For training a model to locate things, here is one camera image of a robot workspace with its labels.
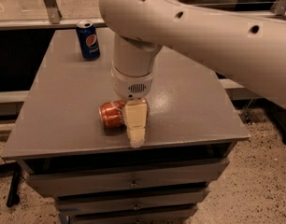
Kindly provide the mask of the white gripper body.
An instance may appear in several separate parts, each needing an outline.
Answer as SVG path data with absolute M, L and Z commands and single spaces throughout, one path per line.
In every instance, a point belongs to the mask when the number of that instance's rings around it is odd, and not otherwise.
M 153 73 L 143 77 L 129 77 L 119 72 L 115 67 L 111 68 L 113 89 L 123 100 L 144 98 L 151 88 Z

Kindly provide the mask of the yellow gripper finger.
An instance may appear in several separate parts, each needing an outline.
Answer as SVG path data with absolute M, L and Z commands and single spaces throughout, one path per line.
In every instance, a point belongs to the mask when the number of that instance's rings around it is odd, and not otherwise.
M 143 99 L 129 100 L 122 109 L 122 115 L 131 147 L 141 147 L 145 141 L 147 103 Z

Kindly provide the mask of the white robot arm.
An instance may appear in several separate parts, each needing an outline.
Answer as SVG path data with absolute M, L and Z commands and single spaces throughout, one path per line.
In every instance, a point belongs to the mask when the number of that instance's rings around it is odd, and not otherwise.
M 99 0 L 114 32 L 112 77 L 123 99 L 150 91 L 161 47 L 286 109 L 286 21 L 193 7 L 177 0 Z

